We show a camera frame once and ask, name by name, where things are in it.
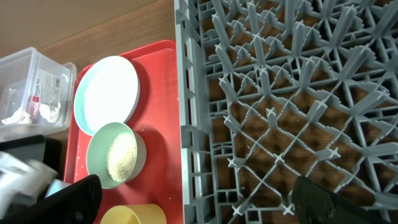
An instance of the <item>black container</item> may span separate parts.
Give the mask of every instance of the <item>black container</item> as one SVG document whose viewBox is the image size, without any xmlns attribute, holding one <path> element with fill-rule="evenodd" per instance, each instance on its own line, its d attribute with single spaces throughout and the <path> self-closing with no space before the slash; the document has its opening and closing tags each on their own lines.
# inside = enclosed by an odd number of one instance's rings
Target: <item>black container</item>
<svg viewBox="0 0 398 224">
<path fill-rule="evenodd" d="M 61 142 L 59 140 L 43 135 L 32 136 L 2 142 L 0 151 L 9 153 L 24 162 L 29 159 L 43 162 L 58 172 L 57 178 L 63 177 L 63 174 L 60 174 Z"/>
</svg>

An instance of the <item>clear plastic container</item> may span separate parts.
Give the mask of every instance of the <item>clear plastic container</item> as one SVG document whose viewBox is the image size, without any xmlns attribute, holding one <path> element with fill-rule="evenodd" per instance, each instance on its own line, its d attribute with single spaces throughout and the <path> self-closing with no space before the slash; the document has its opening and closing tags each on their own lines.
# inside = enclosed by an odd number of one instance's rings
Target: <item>clear plastic container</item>
<svg viewBox="0 0 398 224">
<path fill-rule="evenodd" d="M 0 142 L 69 127 L 76 66 L 35 48 L 0 59 Z"/>
</svg>

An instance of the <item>plastic grid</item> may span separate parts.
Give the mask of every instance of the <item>plastic grid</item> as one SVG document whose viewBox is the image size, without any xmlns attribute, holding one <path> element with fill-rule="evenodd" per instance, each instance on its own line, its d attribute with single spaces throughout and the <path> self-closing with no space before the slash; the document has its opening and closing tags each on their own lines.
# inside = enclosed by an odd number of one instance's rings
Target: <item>plastic grid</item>
<svg viewBox="0 0 398 224">
<path fill-rule="evenodd" d="M 398 209 L 398 196 L 390 193 L 398 184 L 398 1 L 379 4 L 372 0 L 175 0 L 185 223 L 236 219 L 262 223 L 263 212 L 275 210 L 293 215 L 292 191 L 281 193 L 268 178 L 280 166 L 295 177 L 308 177 L 321 162 L 342 176 L 332 191 L 354 183 L 374 196 L 365 208 L 391 220 L 388 210 Z M 224 95 L 216 100 L 210 97 L 214 80 Z M 302 95 L 314 99 L 307 109 L 295 104 Z M 236 107 L 244 111 L 243 116 L 234 112 Z M 338 126 L 323 120 L 329 109 L 346 121 Z M 284 126 L 281 121 L 286 116 L 304 121 L 300 131 L 292 133 Z M 220 119 L 230 136 L 215 141 L 219 134 L 215 121 Z M 254 134 L 250 127 L 256 127 Z M 372 135 L 369 127 L 378 132 Z M 321 149 L 310 147 L 305 141 L 309 129 L 330 135 L 331 141 Z M 275 133 L 289 139 L 280 152 L 264 144 Z M 202 141 L 206 136 L 210 142 Z M 244 153 L 242 144 L 247 147 Z M 336 145 L 359 154 L 352 167 L 334 162 L 341 158 Z M 293 168 L 286 161 L 295 147 L 316 157 L 308 170 Z M 250 165 L 258 156 L 270 158 L 266 169 Z M 217 171 L 217 159 L 221 157 L 228 158 L 236 177 L 230 189 L 220 187 L 223 177 Z M 382 187 L 376 164 L 394 173 Z M 258 184 L 245 189 L 242 170 Z M 359 177 L 362 170 L 369 183 Z M 264 187 L 280 203 L 255 204 L 256 194 Z M 225 206 L 233 209 L 227 218 L 220 209 Z"/>
</svg>

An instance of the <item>rice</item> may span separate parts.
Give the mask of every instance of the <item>rice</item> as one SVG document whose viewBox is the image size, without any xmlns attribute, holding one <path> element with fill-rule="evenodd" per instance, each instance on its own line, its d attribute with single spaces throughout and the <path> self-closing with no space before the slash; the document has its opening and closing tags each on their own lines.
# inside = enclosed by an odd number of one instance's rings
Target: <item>rice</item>
<svg viewBox="0 0 398 224">
<path fill-rule="evenodd" d="M 106 155 L 106 168 L 114 181 L 125 181 L 137 159 L 137 145 L 133 135 L 123 133 L 112 142 Z"/>
</svg>

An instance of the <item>red tray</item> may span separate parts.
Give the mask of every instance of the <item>red tray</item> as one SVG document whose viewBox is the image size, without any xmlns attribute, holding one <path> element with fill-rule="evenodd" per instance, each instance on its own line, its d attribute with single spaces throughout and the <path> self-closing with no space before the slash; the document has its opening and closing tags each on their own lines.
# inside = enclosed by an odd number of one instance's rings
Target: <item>red tray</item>
<svg viewBox="0 0 398 224">
<path fill-rule="evenodd" d="M 178 83 L 175 42 L 162 40 L 121 55 L 137 71 L 141 92 L 137 108 L 127 122 L 138 132 L 147 148 L 147 160 L 132 181 L 111 190 L 103 198 L 95 223 L 115 205 L 154 203 L 162 207 L 167 223 L 183 223 L 178 118 Z M 80 80 L 92 65 L 79 74 Z M 64 181 L 74 183 L 88 175 L 86 151 L 91 136 L 83 133 L 72 113 Z"/>
</svg>

